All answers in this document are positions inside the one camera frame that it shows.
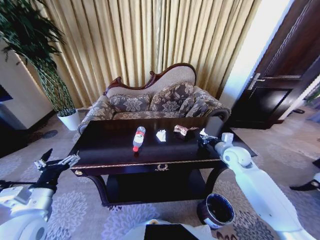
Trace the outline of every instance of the white wall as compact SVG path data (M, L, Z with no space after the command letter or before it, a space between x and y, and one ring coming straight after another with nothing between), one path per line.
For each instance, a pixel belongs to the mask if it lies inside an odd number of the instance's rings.
M232 108L247 86L294 0L262 0L225 84L220 101Z
M2 102L21 122L20 129L28 129L53 108L31 77L24 64L16 65L19 57L11 52L8 61L0 53L0 84L13 99Z

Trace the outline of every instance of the sofa armrest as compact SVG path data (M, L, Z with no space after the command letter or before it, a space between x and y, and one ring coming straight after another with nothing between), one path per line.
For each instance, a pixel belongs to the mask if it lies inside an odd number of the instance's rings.
M84 132L90 121L111 120L114 116L115 109L109 103L107 96L100 96L99 99L92 105L92 108L82 120L78 127L80 134Z
M231 115L231 109L223 105L213 96L211 96L207 91L195 89L193 93L195 100L202 99L208 105L208 110L205 112L205 117L220 117L225 123Z

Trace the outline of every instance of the table lower shelf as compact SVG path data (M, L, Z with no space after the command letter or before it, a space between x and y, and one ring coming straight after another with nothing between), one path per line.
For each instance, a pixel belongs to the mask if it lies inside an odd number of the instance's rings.
M204 199L206 183L198 169L109 175L108 205Z

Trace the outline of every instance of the white plant pot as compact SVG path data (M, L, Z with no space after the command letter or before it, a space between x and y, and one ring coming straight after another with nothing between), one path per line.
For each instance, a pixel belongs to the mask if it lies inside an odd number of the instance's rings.
M64 123L64 125L66 125L66 127L70 130L70 131L75 131L78 129L78 126L80 124L80 117L79 117L79 113L78 110L75 110L75 113L69 116L59 116L57 114L57 117L61 120L61 122Z

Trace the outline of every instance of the drawer handle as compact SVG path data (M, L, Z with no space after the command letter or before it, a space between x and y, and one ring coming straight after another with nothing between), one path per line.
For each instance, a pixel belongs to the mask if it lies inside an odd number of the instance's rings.
M164 168L161 168L161 164L159 164L156 168L156 171L167 171L167 170L169 170L168 164L165 164Z
M80 171L80 170L75 170L75 172L74 172L76 175L78 175L78 176L81 176L82 174L83 174L83 172L82 171Z

